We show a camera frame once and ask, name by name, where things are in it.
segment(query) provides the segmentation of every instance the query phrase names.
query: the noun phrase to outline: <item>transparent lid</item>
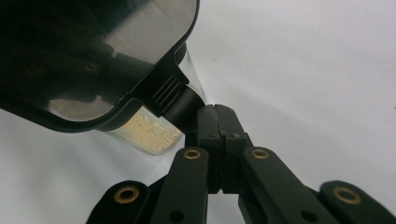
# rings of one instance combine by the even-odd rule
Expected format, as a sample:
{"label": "transparent lid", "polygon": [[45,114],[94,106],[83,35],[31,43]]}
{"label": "transparent lid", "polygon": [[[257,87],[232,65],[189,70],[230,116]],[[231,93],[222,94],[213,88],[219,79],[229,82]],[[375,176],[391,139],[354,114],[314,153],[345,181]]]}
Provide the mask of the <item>transparent lid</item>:
{"label": "transparent lid", "polygon": [[197,0],[7,0],[0,91],[69,121],[108,113],[191,29]]}

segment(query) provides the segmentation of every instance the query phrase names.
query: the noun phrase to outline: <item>white background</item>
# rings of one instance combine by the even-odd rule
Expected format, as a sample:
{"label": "white background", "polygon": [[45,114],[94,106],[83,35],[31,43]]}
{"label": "white background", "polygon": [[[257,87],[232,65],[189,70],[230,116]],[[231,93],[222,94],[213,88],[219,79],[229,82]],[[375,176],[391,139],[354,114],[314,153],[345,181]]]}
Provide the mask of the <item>white background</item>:
{"label": "white background", "polygon": [[[188,45],[208,102],[233,108],[256,146],[310,188],[344,180],[396,214],[396,2],[204,0]],[[108,188],[151,184],[175,152],[0,110],[0,223],[84,223]],[[234,196],[208,211],[243,223]]]}

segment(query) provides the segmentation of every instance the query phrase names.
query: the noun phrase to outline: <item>white surface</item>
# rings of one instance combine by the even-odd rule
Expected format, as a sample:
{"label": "white surface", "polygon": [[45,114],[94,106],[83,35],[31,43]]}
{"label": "white surface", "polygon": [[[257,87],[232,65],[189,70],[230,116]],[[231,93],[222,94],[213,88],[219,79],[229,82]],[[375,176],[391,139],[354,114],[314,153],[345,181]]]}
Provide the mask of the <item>white surface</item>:
{"label": "white surface", "polygon": [[[396,214],[396,3],[207,1],[189,39],[206,97],[309,187],[344,180]],[[0,223],[84,223],[105,191],[166,174],[99,132],[55,133],[0,110]],[[209,197],[208,224],[242,223]]]}

